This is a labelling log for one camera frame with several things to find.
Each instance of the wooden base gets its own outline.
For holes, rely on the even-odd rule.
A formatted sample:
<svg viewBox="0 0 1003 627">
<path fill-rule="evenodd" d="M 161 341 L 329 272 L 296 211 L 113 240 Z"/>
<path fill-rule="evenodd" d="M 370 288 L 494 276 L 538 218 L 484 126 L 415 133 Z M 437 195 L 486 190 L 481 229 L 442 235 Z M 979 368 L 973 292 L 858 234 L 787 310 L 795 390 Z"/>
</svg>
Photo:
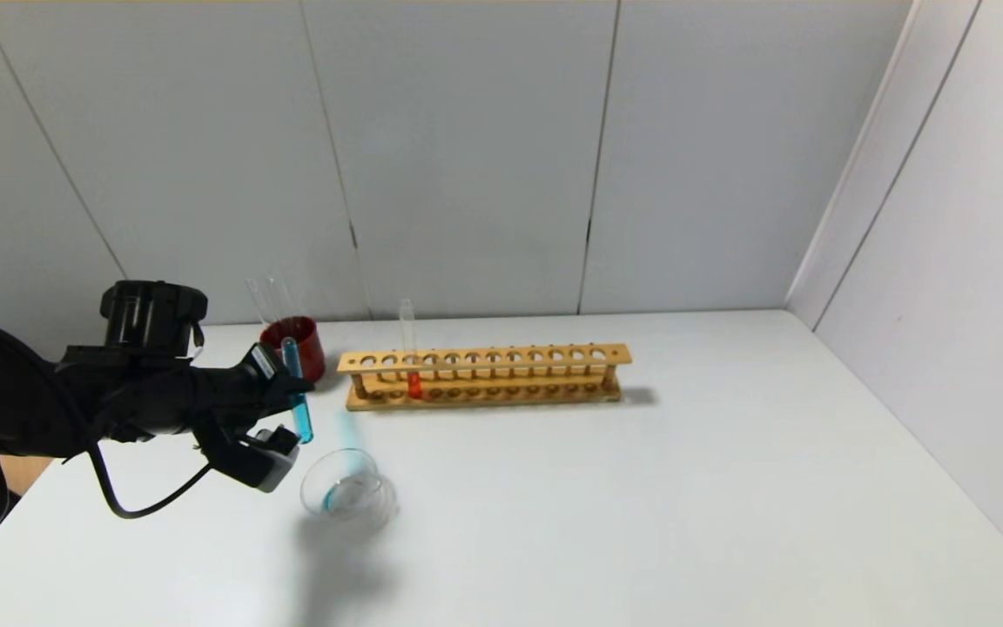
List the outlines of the wooden base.
<svg viewBox="0 0 1003 627">
<path fill-rule="evenodd" d="M 422 380 L 422 398 L 410 398 L 405 381 L 367 381 L 365 398 L 359 398 L 354 384 L 351 384 L 346 408 L 352 412 L 372 412 L 379 409 L 547 405 L 622 399 L 617 376 L 613 378 L 610 389 L 606 389 L 602 385 L 601 374 L 590 377 L 498 378 L 484 386 L 467 386 L 465 382 L 469 381 Z"/>
<path fill-rule="evenodd" d="M 346 408 L 439 409 L 621 400 L 617 365 L 633 359 L 625 345 L 509 346 L 411 354 L 346 353 Z M 409 395 L 411 373 L 421 396 Z"/>
</svg>

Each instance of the test tube with blue liquid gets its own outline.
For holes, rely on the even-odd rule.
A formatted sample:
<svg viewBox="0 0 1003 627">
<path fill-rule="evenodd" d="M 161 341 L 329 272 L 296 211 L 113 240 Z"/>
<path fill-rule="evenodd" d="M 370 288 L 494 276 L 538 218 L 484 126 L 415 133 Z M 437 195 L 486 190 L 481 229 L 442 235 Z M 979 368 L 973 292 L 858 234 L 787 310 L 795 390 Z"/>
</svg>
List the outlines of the test tube with blue liquid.
<svg viewBox="0 0 1003 627">
<path fill-rule="evenodd" d="M 286 337 L 281 341 L 281 356 L 286 361 L 289 373 L 294 377 L 303 377 L 300 366 L 300 349 L 296 346 L 296 340 Z M 294 399 L 294 421 L 296 423 L 296 435 L 300 436 L 300 443 L 307 444 L 312 440 L 312 418 L 307 412 L 307 396 L 304 393 L 295 393 Z"/>
</svg>

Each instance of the white table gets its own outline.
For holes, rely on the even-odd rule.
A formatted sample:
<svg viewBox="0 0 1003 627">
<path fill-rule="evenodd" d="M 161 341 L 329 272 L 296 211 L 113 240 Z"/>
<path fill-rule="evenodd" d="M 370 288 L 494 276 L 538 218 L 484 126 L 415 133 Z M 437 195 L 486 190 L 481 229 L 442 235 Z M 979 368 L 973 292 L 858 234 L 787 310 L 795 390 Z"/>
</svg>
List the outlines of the white table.
<svg viewBox="0 0 1003 627">
<path fill-rule="evenodd" d="M 233 365 L 256 330 L 208 329 L 200 364 Z M 328 353 L 400 341 L 395 322 L 321 337 Z M 437 320 L 418 337 L 625 341 L 636 362 L 622 404 L 357 413 L 401 504 L 370 545 L 322 545 L 298 498 L 337 447 L 344 379 L 310 396 L 317 440 L 272 495 L 213 473 L 123 521 L 87 459 L 52 466 L 0 529 L 0 624 L 1003 627 L 1003 538 L 790 314 Z M 202 463 L 185 436 L 104 451 L 131 508 Z"/>
</svg>

